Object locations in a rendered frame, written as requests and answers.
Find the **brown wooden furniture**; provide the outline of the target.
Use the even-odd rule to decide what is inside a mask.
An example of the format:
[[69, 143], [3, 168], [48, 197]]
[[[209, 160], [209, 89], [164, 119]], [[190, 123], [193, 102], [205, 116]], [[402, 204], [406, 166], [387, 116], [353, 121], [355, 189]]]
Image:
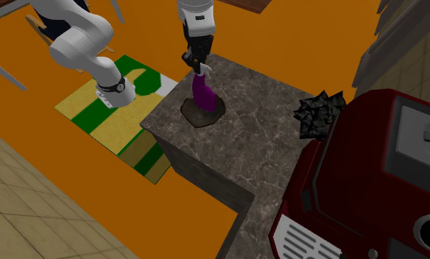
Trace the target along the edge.
[[234, 7], [261, 14], [272, 0], [219, 0]]

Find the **green and yellow rug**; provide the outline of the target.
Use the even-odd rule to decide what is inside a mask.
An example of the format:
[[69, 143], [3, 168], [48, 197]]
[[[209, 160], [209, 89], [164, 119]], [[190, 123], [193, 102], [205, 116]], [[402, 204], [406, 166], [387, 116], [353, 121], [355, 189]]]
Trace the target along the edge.
[[96, 82], [91, 79], [55, 109], [155, 184], [169, 169], [170, 162], [153, 135], [140, 123], [177, 83], [127, 55], [115, 64], [135, 85], [136, 96], [131, 104], [107, 107], [94, 95]]

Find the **black crumpled spiky object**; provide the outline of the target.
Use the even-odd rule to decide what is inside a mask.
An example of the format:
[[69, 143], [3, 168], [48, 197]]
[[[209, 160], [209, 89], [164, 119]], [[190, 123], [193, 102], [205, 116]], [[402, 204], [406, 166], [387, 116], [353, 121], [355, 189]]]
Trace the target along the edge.
[[328, 96], [325, 91], [319, 95], [300, 100], [300, 107], [294, 111], [294, 118], [300, 121], [300, 139], [325, 139], [332, 121], [346, 107], [343, 92]]

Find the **grey-brown slatted furniture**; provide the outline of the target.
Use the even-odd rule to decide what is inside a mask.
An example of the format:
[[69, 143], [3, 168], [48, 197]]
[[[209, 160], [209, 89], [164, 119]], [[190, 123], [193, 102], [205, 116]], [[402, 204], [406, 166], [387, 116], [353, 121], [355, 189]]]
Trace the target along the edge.
[[353, 80], [355, 96], [368, 91], [430, 32], [430, 0], [413, 0], [387, 31], [362, 55]]

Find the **dark red kitchen appliance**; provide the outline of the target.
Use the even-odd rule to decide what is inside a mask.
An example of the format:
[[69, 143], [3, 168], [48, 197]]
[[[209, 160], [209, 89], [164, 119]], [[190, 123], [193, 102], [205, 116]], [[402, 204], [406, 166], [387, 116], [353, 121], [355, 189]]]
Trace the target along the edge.
[[274, 259], [430, 259], [430, 102], [350, 102], [301, 152], [269, 242]]

